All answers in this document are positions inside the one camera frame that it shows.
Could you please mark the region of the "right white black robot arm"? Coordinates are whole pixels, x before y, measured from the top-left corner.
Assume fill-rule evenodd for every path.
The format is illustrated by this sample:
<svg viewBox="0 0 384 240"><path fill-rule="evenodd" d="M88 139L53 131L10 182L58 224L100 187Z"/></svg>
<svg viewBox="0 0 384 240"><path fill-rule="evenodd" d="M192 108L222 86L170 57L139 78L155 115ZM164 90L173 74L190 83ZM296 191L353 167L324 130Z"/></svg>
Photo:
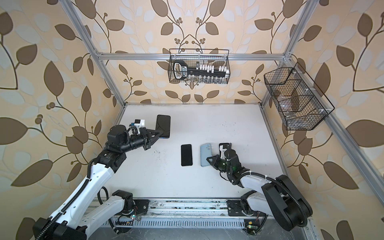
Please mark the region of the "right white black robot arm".
<svg viewBox="0 0 384 240"><path fill-rule="evenodd" d="M286 231L307 226L313 210L296 185L286 175L276 178L256 173L242 166L232 145L220 144L220 153L202 157L215 170L226 174L233 186L249 189L240 200L240 213L253 216L264 213L273 216Z"/></svg>

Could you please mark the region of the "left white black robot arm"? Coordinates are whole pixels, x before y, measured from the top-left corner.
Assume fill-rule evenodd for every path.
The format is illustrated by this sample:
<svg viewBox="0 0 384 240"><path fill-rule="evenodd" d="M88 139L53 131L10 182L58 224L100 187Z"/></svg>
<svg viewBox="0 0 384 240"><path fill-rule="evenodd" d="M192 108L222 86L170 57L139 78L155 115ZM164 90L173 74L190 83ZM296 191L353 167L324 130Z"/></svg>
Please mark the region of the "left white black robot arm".
<svg viewBox="0 0 384 240"><path fill-rule="evenodd" d="M37 240L87 240L107 220L122 212L135 210L131 193L117 191L95 210L86 210L105 183L125 161L126 153L138 148L148 150L163 131L135 125L113 126L103 151L87 167L87 175L67 200L47 219L39 218L33 226Z"/></svg>

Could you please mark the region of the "black smartphone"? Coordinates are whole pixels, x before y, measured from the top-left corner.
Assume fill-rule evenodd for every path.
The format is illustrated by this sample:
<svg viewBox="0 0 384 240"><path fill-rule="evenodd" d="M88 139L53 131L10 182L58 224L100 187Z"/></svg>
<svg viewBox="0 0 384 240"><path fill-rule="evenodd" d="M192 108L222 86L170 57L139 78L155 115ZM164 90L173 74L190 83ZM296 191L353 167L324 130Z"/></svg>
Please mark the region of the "black smartphone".
<svg viewBox="0 0 384 240"><path fill-rule="evenodd" d="M156 131L161 131L161 138L168 139L171 131L171 117L167 115L157 115Z"/></svg>

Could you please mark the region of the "black phone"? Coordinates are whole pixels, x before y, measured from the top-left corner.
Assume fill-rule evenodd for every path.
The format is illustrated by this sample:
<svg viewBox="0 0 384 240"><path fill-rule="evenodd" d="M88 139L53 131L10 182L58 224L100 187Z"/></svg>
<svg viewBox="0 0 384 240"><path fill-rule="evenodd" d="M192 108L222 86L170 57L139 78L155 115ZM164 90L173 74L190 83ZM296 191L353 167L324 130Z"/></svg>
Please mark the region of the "black phone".
<svg viewBox="0 0 384 240"><path fill-rule="evenodd" d="M181 145L181 166L187 167L193 165L192 145Z"/></svg>

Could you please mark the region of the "black phone case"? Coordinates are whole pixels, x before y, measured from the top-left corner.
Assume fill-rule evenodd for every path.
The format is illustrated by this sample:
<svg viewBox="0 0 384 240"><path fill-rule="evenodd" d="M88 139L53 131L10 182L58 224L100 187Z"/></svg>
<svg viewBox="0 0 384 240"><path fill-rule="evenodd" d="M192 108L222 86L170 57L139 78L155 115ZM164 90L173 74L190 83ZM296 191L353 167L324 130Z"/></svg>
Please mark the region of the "black phone case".
<svg viewBox="0 0 384 240"><path fill-rule="evenodd" d="M220 143L219 144L219 150L220 151L226 151L226 150L231 150L231 149L232 149L231 143Z"/></svg>

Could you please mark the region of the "light blue phone case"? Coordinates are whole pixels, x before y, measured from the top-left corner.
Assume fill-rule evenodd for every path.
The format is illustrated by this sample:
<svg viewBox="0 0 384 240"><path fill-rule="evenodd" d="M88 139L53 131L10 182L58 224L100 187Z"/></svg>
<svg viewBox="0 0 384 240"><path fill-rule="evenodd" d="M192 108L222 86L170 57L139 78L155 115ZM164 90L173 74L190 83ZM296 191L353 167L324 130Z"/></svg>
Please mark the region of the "light blue phone case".
<svg viewBox="0 0 384 240"><path fill-rule="evenodd" d="M200 156L201 156L201 167L209 166L210 162L207 160L207 158L212 157L212 145L210 143L201 145Z"/></svg>

